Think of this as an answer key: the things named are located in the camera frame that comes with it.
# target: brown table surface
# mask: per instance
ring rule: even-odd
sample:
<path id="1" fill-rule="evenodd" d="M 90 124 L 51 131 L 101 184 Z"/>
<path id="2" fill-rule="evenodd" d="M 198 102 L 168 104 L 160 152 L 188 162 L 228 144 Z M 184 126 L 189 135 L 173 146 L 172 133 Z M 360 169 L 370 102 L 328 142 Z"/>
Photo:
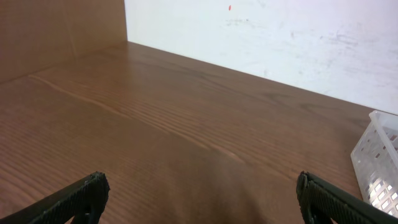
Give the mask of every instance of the brown table surface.
<path id="1" fill-rule="evenodd" d="M 98 170 L 101 223 L 303 223 L 302 170 L 361 198 L 371 111 L 119 44 L 0 85 L 0 217 Z"/>

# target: white plastic basket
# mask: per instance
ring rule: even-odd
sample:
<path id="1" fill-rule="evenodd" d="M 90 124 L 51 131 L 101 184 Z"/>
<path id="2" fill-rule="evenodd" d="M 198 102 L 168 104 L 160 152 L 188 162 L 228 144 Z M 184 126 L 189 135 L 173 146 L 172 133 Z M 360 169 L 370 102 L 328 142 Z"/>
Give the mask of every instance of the white plastic basket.
<path id="1" fill-rule="evenodd" d="M 363 200 L 398 218 L 398 116 L 380 111 L 351 153 Z"/>

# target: brown wooden panel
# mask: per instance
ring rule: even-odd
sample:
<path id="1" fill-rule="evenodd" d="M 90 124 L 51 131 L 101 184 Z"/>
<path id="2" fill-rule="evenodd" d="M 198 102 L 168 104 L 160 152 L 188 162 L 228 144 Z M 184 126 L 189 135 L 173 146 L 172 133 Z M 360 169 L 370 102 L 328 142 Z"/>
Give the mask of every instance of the brown wooden panel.
<path id="1" fill-rule="evenodd" d="M 127 41 L 123 0 L 63 0 L 75 53 Z"/>
<path id="2" fill-rule="evenodd" d="M 72 57 L 60 0 L 0 0 L 0 82 Z"/>
<path id="3" fill-rule="evenodd" d="M 301 170 L 361 196 L 370 111 L 120 44 L 0 85 L 0 216 L 99 170 L 103 223 L 303 223 Z"/>

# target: perforated basket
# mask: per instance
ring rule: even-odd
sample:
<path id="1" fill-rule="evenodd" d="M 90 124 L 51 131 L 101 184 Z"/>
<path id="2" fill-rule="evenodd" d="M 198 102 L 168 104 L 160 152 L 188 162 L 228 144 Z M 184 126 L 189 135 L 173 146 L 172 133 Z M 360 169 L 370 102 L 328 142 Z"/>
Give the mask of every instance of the perforated basket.
<path id="1" fill-rule="evenodd" d="M 398 218 L 398 116 L 380 111 L 351 153 L 363 200 Z"/>

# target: white wall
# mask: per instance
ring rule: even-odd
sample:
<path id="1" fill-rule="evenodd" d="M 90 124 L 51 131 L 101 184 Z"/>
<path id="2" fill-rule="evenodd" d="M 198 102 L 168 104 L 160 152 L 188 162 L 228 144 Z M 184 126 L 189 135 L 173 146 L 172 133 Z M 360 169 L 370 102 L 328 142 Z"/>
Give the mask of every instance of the white wall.
<path id="1" fill-rule="evenodd" d="M 126 0 L 127 36 L 398 113 L 397 10 L 396 0 Z"/>

